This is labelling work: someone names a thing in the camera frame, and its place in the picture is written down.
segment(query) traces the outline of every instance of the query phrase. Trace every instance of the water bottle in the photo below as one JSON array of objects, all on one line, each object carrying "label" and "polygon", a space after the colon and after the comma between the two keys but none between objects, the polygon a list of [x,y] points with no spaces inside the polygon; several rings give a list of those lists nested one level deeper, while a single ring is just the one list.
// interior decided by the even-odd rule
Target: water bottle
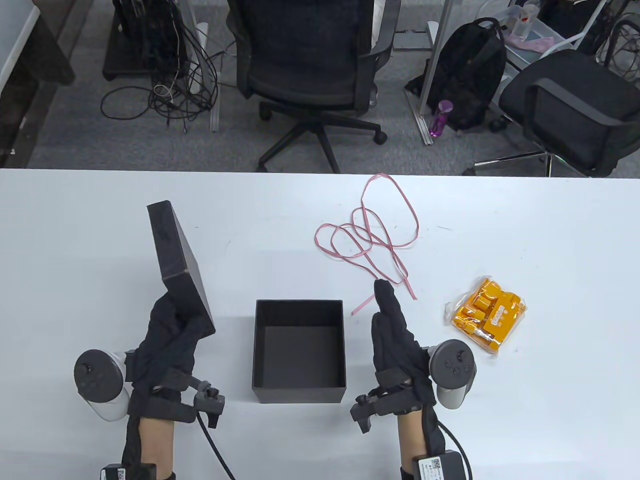
[{"label": "water bottle", "polygon": [[513,26],[512,34],[519,37],[521,40],[526,40],[531,33],[533,22],[538,18],[540,12],[539,0],[528,0],[520,9],[520,16],[516,20],[516,24]]},{"label": "water bottle", "polygon": [[431,127],[429,127],[429,133],[432,137],[438,138],[442,135],[444,127],[447,125],[447,117],[452,110],[453,103],[448,100],[441,100],[440,103],[438,103],[438,109],[436,110],[436,114],[433,116]]}]

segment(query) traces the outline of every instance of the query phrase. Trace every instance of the gray carpet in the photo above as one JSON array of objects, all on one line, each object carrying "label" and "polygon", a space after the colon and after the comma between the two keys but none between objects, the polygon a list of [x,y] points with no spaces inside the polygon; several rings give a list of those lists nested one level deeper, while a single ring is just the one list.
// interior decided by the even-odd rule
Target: gray carpet
[{"label": "gray carpet", "polygon": [[[419,28],[429,19],[437,19],[439,7],[403,5],[399,28]],[[227,8],[197,6],[198,21],[208,21],[208,51],[228,44],[231,34],[224,26]],[[468,11],[458,15],[466,21]],[[208,130],[208,115],[188,124],[166,121],[150,111],[142,118],[119,122],[100,113],[102,96],[113,88],[148,81],[102,77],[102,62],[113,16],[111,0],[94,0],[82,35],[72,56],[77,79],[72,86],[60,88],[49,111],[30,168],[71,168],[106,170],[189,170],[213,172],[252,172],[257,159],[293,125],[293,120],[274,114],[270,122],[258,118],[256,96],[244,99],[234,88],[222,87],[220,129]],[[422,72],[423,52],[395,52],[376,76],[379,101],[364,116],[378,122],[388,134],[379,146],[369,133],[328,129],[329,139],[344,173],[459,175],[474,161],[491,159],[532,150],[519,128],[492,134],[486,128],[456,134],[447,130],[432,147],[420,138],[403,92],[405,82]],[[235,84],[235,59],[225,56],[221,80]],[[111,115],[129,116],[146,104],[146,93],[118,92],[110,97],[105,110]],[[306,134],[269,163],[271,172],[325,173],[330,168],[316,137]],[[537,160],[512,163],[487,175],[542,175]],[[573,176],[562,166],[554,174]],[[615,177],[640,177],[640,156],[634,154],[621,161]]]}]

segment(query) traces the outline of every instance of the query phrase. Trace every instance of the orange plastic toy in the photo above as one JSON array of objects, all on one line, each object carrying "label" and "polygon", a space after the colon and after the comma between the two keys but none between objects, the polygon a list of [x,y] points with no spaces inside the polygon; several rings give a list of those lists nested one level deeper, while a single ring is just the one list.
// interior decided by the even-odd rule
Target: orange plastic toy
[{"label": "orange plastic toy", "polygon": [[485,350],[498,353],[526,310],[522,298],[486,278],[455,311],[452,322]]}]

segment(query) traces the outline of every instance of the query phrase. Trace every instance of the chair base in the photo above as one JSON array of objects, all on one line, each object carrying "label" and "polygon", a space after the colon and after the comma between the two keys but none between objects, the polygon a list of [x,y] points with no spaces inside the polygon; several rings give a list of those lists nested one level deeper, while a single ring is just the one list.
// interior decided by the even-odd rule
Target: chair base
[{"label": "chair base", "polygon": [[266,163],[274,158],[278,153],[287,148],[296,138],[305,132],[314,133],[320,141],[320,146],[324,150],[324,154],[331,166],[333,173],[340,173],[340,167],[336,162],[335,155],[329,143],[329,139],[324,131],[325,126],[346,127],[358,130],[370,130],[374,132],[373,141],[378,145],[382,145],[387,141],[387,134],[382,131],[382,127],[372,122],[365,122],[357,118],[347,118],[345,116],[333,115],[320,111],[302,110],[286,105],[260,102],[260,118],[264,121],[271,119],[273,112],[282,113],[298,119],[300,122],[293,127],[284,137],[276,142],[267,152],[260,157],[256,172],[266,172]]},{"label": "chair base", "polygon": [[484,160],[484,161],[481,161],[481,162],[475,162],[473,167],[467,168],[464,172],[462,172],[462,175],[464,175],[464,176],[474,176],[476,174],[477,170],[481,170],[481,169],[486,168],[486,167],[492,167],[492,166],[495,166],[495,165],[498,165],[498,164],[507,163],[507,162],[511,162],[511,161],[514,161],[514,160],[524,160],[524,159],[527,159],[527,158],[535,158],[535,157],[541,157],[541,159],[544,160],[544,163],[545,163],[545,177],[552,177],[553,176],[553,165],[554,165],[554,161],[555,160],[562,161],[561,158],[557,157],[554,154],[551,154],[549,152],[545,152],[544,150],[537,150],[535,152],[529,152],[529,153],[520,154],[520,155],[513,155],[511,157],[502,157],[502,158],[496,158],[495,160]]}]

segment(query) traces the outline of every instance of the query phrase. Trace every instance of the pink string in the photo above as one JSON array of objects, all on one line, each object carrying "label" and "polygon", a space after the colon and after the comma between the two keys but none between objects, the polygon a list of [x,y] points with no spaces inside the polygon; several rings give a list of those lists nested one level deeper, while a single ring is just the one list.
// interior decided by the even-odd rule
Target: pink string
[{"label": "pink string", "polygon": [[[409,210],[411,211],[411,215],[413,215],[413,219],[415,220],[415,233],[413,235],[413,238],[406,243],[397,244],[397,245],[394,244],[391,241],[391,237],[389,236],[389,232],[385,224],[382,222],[378,214],[376,214],[373,210],[368,209],[364,204],[364,197],[365,197],[365,194],[367,193],[367,188],[369,188],[369,185],[377,179],[390,180],[393,183],[393,185],[397,188],[398,192],[400,192],[400,195],[402,195],[402,198],[404,199],[406,206],[409,207]],[[364,226],[357,225],[355,223],[355,215],[358,212],[362,213],[362,218],[364,219]],[[369,215],[372,215],[376,219],[378,224],[380,224],[380,227],[382,227],[382,231],[384,232],[384,237],[385,237],[384,240],[378,237],[376,234],[374,234],[371,231],[371,223],[369,222]],[[320,241],[318,240],[318,233],[320,233],[320,230],[322,230],[323,228],[333,229],[333,233],[331,234],[331,238],[330,238],[330,248],[325,248],[324,246],[320,245]],[[347,234],[349,238],[352,240],[353,244],[358,248],[359,252],[354,255],[341,254],[333,242],[338,232],[344,232],[345,234]],[[407,290],[409,290],[411,297],[414,300],[417,300],[417,297],[415,296],[415,293],[411,288],[411,284],[409,283],[409,271],[404,266],[404,263],[398,256],[396,249],[406,248],[410,246],[413,242],[415,242],[418,239],[419,232],[420,232],[420,222],[418,221],[418,216],[415,214],[415,210],[413,210],[413,207],[409,202],[409,199],[406,197],[403,190],[400,188],[400,185],[398,185],[397,182],[386,173],[377,173],[376,175],[371,177],[367,181],[367,184],[364,186],[364,190],[362,191],[362,196],[360,197],[360,207],[354,209],[351,212],[351,221],[349,223],[343,223],[341,225],[334,225],[333,223],[323,223],[316,230],[314,241],[316,242],[316,246],[320,250],[325,252],[327,255],[329,255],[330,257],[333,257],[334,259],[344,260],[345,262],[348,262],[351,265],[355,265],[358,268],[362,268],[363,270],[366,270],[367,272],[369,272],[371,276],[373,276],[375,279],[382,277],[382,278],[386,278],[389,282],[393,283],[394,285],[405,284]],[[390,276],[388,276],[386,273],[382,272],[382,270],[380,270],[375,265],[373,260],[371,260],[369,254],[373,249],[373,247],[375,246],[383,247],[389,251],[389,253],[391,254],[391,258],[393,259],[394,264],[396,265],[396,269],[401,275],[400,280],[396,281]],[[356,260],[359,259],[360,257],[363,257],[369,263],[369,266],[371,268],[367,267],[366,265],[361,265],[357,263]],[[360,310],[362,310],[366,306],[366,304],[368,304],[371,300],[373,300],[373,298],[374,298],[373,295],[367,298],[354,311],[351,312],[351,315],[353,316],[357,314]]]}]

